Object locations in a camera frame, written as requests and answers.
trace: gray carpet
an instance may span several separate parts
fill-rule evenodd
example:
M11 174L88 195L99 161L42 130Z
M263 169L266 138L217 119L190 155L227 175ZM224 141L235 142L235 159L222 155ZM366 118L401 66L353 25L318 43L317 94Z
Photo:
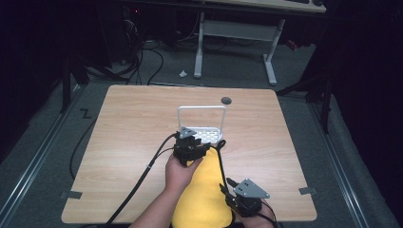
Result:
M155 43L147 44L149 48ZM259 43L249 47L227 44L208 44L203 62L203 75L194 79L193 67L195 47L176 49L160 45L155 48L163 56L163 67L153 79L153 83L180 84L192 86L220 87L252 87L282 89L298 81L309 57L315 47L303 47L296 51L279 46L273 59L274 70L278 77L278 85L268 85L261 54L267 44ZM144 59L140 67L143 84L158 69L161 58L155 52L144 51ZM187 77L179 74L185 70ZM136 83L134 75L131 84ZM69 190L72 178L68 171L70 157L100 111L102 102L110 85L118 84L107 78L91 77L91 82L83 88L83 94L71 108L60 132L52 144L48 157L30 186L24 199L10 221L9 227L79 227L80 225L64 224L61 214L66 203L59 199L62 191ZM348 205L340 191L326 152L326 144L322 132L317 127L317 119L312 114L301 93L292 93L279 97L285 120L290 130L297 155L308 185L315 187L317 193L313 200L317 209L317 219L309 222L283 222L284 228L291 227L355 227ZM14 147L9 157L0 165L0 202L5 204L19 177L39 148L51 125L59 115L61 107L61 87L58 86L48 102L32 118L29 129ZM332 101L332 112L329 119L330 138L335 146L346 174L352 181L360 205L367 215L371 227L399 227L389 208L385 205L365 164L359 157L338 111L335 100ZM90 132L77 147L73 158L73 171L80 165L88 142Z

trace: forearm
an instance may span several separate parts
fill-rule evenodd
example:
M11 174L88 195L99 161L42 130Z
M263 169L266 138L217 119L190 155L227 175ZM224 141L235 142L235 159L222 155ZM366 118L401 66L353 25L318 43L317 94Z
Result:
M130 228L164 228L169 227L175 207L182 192L164 189L142 214L130 225Z

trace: metal desk leg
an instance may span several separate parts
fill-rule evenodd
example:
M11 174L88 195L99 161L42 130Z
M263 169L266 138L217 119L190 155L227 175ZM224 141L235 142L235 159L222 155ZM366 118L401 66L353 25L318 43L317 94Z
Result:
M200 78L202 76L202 37L204 35L204 12L201 12L201 21L199 25L199 45L198 52L196 53L196 63L195 63L195 78Z
M275 53L279 36L281 35L282 28L284 27L284 23L285 23L284 19L281 19L279 21L273 42L271 43L271 46L269 49L269 53L263 54L263 61L264 61L264 65L266 66L267 77L269 78L269 84L271 86L275 86L277 84L275 72L273 71L273 66L272 66L272 57L273 57L273 54Z

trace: black computer mouse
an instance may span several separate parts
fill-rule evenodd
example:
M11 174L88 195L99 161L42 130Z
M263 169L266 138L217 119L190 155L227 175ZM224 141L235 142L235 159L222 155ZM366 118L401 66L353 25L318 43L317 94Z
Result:
M321 7L323 5L324 0L312 0L315 6Z

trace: person's left hand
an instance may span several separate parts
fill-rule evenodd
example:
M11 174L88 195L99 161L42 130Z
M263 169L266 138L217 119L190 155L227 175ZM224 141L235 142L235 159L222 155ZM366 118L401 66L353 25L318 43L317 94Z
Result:
M192 181L193 174L201 162L202 158L184 167L176 157L171 155L165 166L165 190L182 193Z

